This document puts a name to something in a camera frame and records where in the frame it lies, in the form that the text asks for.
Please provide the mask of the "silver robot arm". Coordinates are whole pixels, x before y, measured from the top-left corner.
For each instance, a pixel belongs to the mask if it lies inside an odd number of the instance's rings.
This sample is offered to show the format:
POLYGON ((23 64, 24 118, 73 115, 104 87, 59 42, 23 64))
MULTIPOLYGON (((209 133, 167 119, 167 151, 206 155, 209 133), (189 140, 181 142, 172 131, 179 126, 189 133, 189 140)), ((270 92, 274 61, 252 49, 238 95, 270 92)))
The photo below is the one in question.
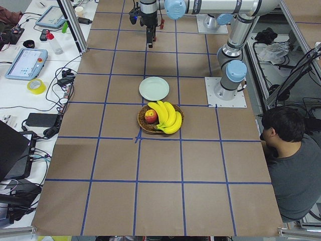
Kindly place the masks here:
POLYGON ((258 21, 258 17, 238 14, 232 24, 227 43, 217 53, 222 78, 215 86, 215 94, 222 100, 232 100, 238 87, 247 74, 247 66, 241 60, 242 50, 249 35, 258 21))
POLYGON ((132 24, 140 17, 140 24, 146 26, 146 42, 149 47, 155 39, 158 25, 157 11, 164 9, 170 19, 178 20, 185 14, 232 14, 236 20, 232 26, 227 43, 222 47, 225 55, 237 57, 246 43, 250 31, 259 16, 274 10, 280 1, 139 1, 129 12, 132 24))

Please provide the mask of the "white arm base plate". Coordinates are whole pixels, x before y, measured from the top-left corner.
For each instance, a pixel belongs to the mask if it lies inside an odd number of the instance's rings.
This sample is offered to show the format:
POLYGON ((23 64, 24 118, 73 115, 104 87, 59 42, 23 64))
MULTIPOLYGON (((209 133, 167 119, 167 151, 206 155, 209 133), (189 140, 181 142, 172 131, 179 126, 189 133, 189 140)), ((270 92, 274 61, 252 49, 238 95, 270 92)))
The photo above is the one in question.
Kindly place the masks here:
POLYGON ((226 90, 221 86, 221 77, 205 77, 205 87, 209 107, 246 108, 242 84, 236 90, 226 90))
POLYGON ((199 34, 227 35, 227 24, 231 14, 198 14, 197 26, 199 34))

